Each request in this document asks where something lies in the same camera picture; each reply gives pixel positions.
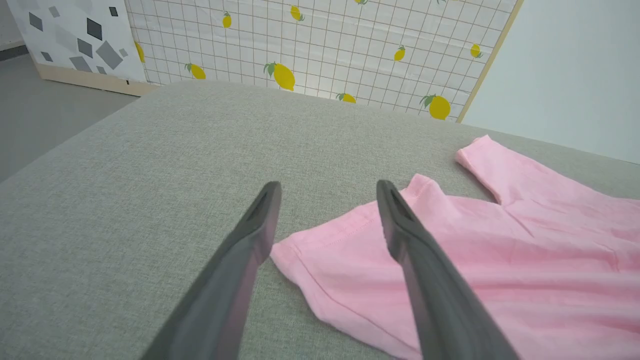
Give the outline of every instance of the pink garment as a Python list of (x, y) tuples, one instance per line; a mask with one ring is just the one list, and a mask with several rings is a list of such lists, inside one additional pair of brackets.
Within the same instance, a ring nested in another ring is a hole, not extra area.
[[(516, 351), (640, 359), (640, 201), (598, 193), (488, 136), (457, 160), (498, 204), (447, 196), (422, 175), (401, 193)], [(271, 257), (320, 320), (392, 356), (420, 357), (375, 202), (291, 235)]]

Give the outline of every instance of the gray floor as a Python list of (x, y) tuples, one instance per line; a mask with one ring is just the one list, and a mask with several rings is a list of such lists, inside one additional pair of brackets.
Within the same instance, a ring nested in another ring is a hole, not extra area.
[(0, 61), (0, 182), (136, 99), (42, 80), (28, 55)]

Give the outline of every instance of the lemon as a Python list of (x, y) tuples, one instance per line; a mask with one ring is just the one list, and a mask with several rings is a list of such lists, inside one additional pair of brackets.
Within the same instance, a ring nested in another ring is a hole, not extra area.
[(222, 18), (222, 26), (225, 28), (231, 26), (231, 15), (229, 15), (229, 12), (225, 12), (225, 17)]
[(474, 44), (471, 47), (471, 56), (475, 57), (476, 59), (480, 59), (482, 55), (483, 54), (480, 52), (480, 45)]
[(300, 13), (300, 9), (297, 6), (291, 5), (291, 16), (298, 21), (305, 19), (305, 16)]
[(190, 73), (192, 73), (193, 77), (196, 79), (206, 79), (207, 76), (204, 74), (204, 70), (202, 70), (198, 65), (189, 63), (189, 64), (185, 64), (184, 68), (189, 70)]
[(433, 95), (425, 95), (420, 103), (424, 105), (424, 108), (429, 106), (429, 113), (432, 117), (439, 120), (444, 120), (449, 116), (449, 112), (451, 111), (451, 105), (449, 105), (449, 101), (443, 98), (442, 96)]
[(142, 46), (140, 46), (140, 44), (138, 44), (135, 41), (133, 43), (136, 44), (136, 49), (138, 50), (138, 56), (140, 57), (140, 62), (145, 62), (145, 51), (142, 49)]
[(262, 72), (268, 71), (269, 76), (272, 76), (276, 79), (276, 83), (280, 85), (281, 88), (293, 91), (293, 86), (296, 84), (296, 78), (293, 77), (293, 73), (289, 68), (282, 64), (275, 63), (267, 63), (264, 64), (264, 69)]
[(353, 96), (347, 94), (346, 92), (336, 95), (335, 98), (344, 102), (352, 102), (354, 104), (356, 103), (356, 99), (354, 99)]
[(403, 58), (404, 58), (404, 46), (400, 45), (400, 47), (398, 47), (398, 51), (396, 51), (396, 55), (394, 55), (394, 60), (400, 61)]

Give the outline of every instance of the gray tablecloth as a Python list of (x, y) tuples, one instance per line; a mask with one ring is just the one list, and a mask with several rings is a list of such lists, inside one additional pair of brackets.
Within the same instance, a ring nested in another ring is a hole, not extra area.
[[(374, 200), (383, 178), (401, 188), (420, 173), (491, 199), (454, 161), (487, 133), (596, 190), (640, 197), (637, 165), (564, 147), (246, 85), (162, 87), (0, 184), (0, 357), (140, 356), (269, 180), (284, 192), (276, 241)], [(386, 355), (317, 320), (269, 259), (240, 357)]]

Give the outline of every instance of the white grid backdrop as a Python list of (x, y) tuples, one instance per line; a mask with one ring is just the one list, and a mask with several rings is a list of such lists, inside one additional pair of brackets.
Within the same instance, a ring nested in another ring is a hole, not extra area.
[[(424, 116), (420, 99), (437, 94), (451, 104), (447, 121), (456, 121), (515, 2), (127, 0), (127, 11), (151, 83), (192, 79), (184, 65), (193, 63), (207, 79), (279, 88), (263, 73), (275, 61), (293, 71), (294, 92), (346, 92), (357, 104)], [(474, 44), (481, 58), (471, 55)], [(400, 45), (406, 54), (394, 61)]]

